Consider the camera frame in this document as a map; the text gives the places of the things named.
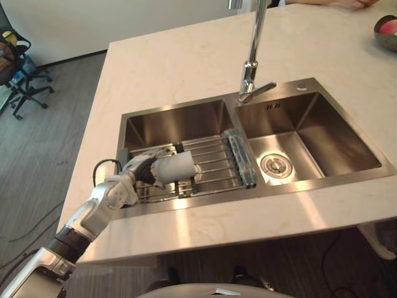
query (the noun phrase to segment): sink drain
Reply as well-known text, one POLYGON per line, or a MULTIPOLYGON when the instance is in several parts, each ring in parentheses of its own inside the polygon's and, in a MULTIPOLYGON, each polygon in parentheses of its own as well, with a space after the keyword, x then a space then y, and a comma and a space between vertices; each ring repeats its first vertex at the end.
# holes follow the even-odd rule
POLYGON ((277 179, 286 178, 292 173, 291 162, 279 154, 269 154, 263 157, 261 168, 266 175, 277 179))

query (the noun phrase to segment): chrome faucet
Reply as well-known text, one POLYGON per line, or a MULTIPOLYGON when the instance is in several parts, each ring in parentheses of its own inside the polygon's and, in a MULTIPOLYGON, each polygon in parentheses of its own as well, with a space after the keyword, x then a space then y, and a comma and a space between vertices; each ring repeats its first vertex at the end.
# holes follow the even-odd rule
MULTIPOLYGON (((243 4, 243 0, 229 0, 229 9, 240 9, 243 4)), ((244 63, 243 79, 241 80, 240 92, 238 94, 238 101, 241 103, 247 103, 251 99, 260 93, 270 90, 276 87, 275 82, 269 82, 259 88, 255 88, 254 80, 256 74, 256 68, 258 62, 256 61, 256 52, 261 39, 263 21, 266 13, 266 0, 258 0, 256 9, 254 33, 252 34, 251 47, 249 49, 248 60, 244 63)))

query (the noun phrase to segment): robotic arm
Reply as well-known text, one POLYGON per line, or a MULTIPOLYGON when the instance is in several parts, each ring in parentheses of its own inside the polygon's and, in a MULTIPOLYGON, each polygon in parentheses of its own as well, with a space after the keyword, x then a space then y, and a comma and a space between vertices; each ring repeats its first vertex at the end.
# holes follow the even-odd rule
POLYGON ((165 149, 148 150, 130 160, 118 175, 97 185, 89 198, 46 247, 30 259, 5 288, 0 298, 65 297, 63 281, 76 267, 86 248, 106 228, 116 210, 134 204, 136 181, 163 187, 151 173, 151 165, 165 149))

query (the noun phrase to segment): person's hand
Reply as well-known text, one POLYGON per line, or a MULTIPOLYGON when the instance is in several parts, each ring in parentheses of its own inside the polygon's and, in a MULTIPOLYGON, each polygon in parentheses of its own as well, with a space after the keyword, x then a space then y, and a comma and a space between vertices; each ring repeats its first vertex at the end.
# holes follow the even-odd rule
POLYGON ((338 0, 337 2, 346 4, 348 6, 363 8, 371 6, 379 0, 338 0))
POLYGON ((287 5, 294 3, 323 5, 339 2, 350 7, 363 8, 371 6, 378 1, 379 0, 285 0, 285 3, 287 5))

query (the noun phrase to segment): office chair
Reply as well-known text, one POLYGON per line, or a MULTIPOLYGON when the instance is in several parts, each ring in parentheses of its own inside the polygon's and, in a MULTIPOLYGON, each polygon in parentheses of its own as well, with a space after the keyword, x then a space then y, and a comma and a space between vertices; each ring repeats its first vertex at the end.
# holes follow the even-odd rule
POLYGON ((35 99, 33 95, 44 90, 49 90, 50 93, 54 92, 50 86, 38 89, 29 86, 34 78, 46 78, 48 82, 52 81, 46 74, 29 74, 23 69, 27 59, 25 52, 30 46, 31 43, 12 28, 0 3, 0 86, 5 85, 11 90, 6 101, 0 106, 0 113, 9 104, 14 108, 12 114, 18 120, 21 120, 22 117, 17 113, 26 100, 32 100, 40 104, 43 109, 46 109, 48 106, 35 99), (22 73, 23 78, 14 83, 12 78, 18 71, 22 73))

